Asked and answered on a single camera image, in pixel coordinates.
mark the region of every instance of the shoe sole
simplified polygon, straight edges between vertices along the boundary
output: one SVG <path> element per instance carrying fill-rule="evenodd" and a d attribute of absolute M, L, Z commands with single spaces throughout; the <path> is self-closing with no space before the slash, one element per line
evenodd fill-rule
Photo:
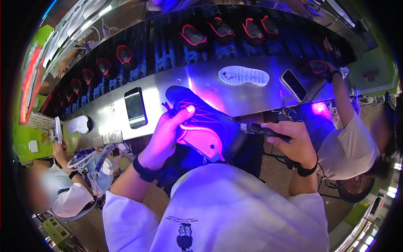
<path fill-rule="evenodd" d="M 67 125 L 67 128 L 71 133 L 80 132 L 81 134 L 87 134 L 89 131 L 87 123 L 88 117 L 86 115 L 82 115 L 71 120 Z"/>
<path fill-rule="evenodd" d="M 242 66 L 223 67 L 218 71 L 218 77 L 222 82 L 231 86 L 251 83 L 264 87 L 270 80 L 269 74 L 265 71 Z"/>

